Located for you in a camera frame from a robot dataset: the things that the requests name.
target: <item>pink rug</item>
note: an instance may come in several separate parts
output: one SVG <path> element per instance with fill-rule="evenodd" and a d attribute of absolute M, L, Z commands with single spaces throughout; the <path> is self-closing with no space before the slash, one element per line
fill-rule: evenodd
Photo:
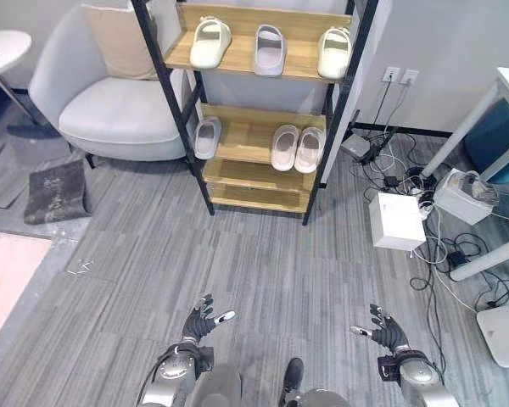
<path fill-rule="evenodd" d="M 0 329 L 52 244 L 0 232 Z"/>

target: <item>cushion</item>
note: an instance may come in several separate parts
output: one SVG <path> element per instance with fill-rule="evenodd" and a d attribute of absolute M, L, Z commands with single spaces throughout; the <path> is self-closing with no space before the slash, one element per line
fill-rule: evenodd
<path fill-rule="evenodd" d="M 178 70 L 171 82 L 182 106 L 182 82 Z M 146 143 L 169 140 L 178 134 L 176 123 L 160 82 L 105 78 L 77 95 L 59 118 L 61 132 L 87 140 L 119 143 Z"/>
<path fill-rule="evenodd" d="M 102 51 L 109 76 L 138 80 L 158 79 L 133 10 L 86 4 L 82 7 Z"/>

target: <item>wooden shelf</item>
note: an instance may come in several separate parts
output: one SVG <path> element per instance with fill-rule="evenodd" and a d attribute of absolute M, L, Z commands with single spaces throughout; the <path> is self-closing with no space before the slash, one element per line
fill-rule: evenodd
<path fill-rule="evenodd" d="M 189 63 L 194 32 L 201 17 L 214 16 L 226 23 L 232 32 L 232 43 L 221 64 L 213 71 L 249 73 L 252 71 L 256 30 L 260 24 L 276 26 L 287 43 L 283 78 L 335 82 L 321 78 L 317 72 L 318 42 L 330 27 L 350 28 L 351 16 L 344 14 L 301 13 L 270 8 L 242 8 L 207 4 L 178 3 L 177 13 L 182 34 L 165 55 L 169 68 L 192 70 Z"/>
<path fill-rule="evenodd" d="M 298 214 L 303 214 L 307 210 L 309 201 L 309 194 L 249 189 L 220 184 L 213 186 L 210 195 L 214 204 L 282 210 Z"/>
<path fill-rule="evenodd" d="M 234 161 L 271 164 L 273 135 L 280 125 L 301 130 L 314 126 L 326 130 L 326 118 L 311 114 L 271 112 L 202 104 L 204 117 L 217 116 L 222 123 L 216 157 Z"/>
<path fill-rule="evenodd" d="M 213 184 L 310 193 L 316 172 L 301 174 L 294 168 L 280 172 L 267 164 L 212 159 L 205 164 L 204 181 Z"/>

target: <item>blue bin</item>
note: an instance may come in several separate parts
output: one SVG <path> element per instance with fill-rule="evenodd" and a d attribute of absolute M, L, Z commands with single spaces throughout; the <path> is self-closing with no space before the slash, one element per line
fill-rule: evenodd
<path fill-rule="evenodd" d="M 496 102 L 464 137 L 467 154 L 480 174 L 509 148 L 509 103 Z M 509 164 L 489 179 L 493 184 L 509 182 Z"/>

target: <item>shoe rack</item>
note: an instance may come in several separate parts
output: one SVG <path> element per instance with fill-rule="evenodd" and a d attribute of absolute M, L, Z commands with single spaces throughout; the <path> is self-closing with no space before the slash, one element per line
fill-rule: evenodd
<path fill-rule="evenodd" d="M 361 22 L 347 74 L 342 80 L 332 81 L 320 77 L 317 73 L 319 38 L 331 26 L 350 29 L 351 15 L 181 2 L 176 6 L 182 33 L 166 54 L 162 54 L 152 36 L 144 1 L 132 0 L 160 84 L 185 147 L 187 166 L 200 186 L 211 215 L 215 213 L 213 204 L 222 204 L 294 212 L 302 214 L 303 225 L 307 224 L 378 4 L 378 0 L 357 2 L 362 6 L 362 10 L 359 10 Z M 194 32 L 200 18 L 208 15 L 225 22 L 232 32 L 230 47 L 220 65 L 211 71 L 255 75 L 252 65 L 256 30 L 261 24 L 274 25 L 283 33 L 287 42 L 287 55 L 281 77 L 327 83 L 322 113 L 292 114 L 208 104 L 202 75 L 196 70 L 196 87 L 181 110 L 171 87 L 170 73 L 174 69 L 193 70 L 189 56 Z M 338 101 L 333 106 L 336 83 L 339 84 L 339 94 Z M 198 100 L 202 103 L 204 117 L 214 115 L 222 123 L 216 155 L 205 163 L 194 158 L 193 146 L 185 126 Z M 306 127 L 314 126 L 327 133 L 324 154 L 317 171 L 301 174 L 294 168 L 286 172 L 273 169 L 273 136 L 276 129 L 284 124 L 296 125 L 300 132 Z"/>

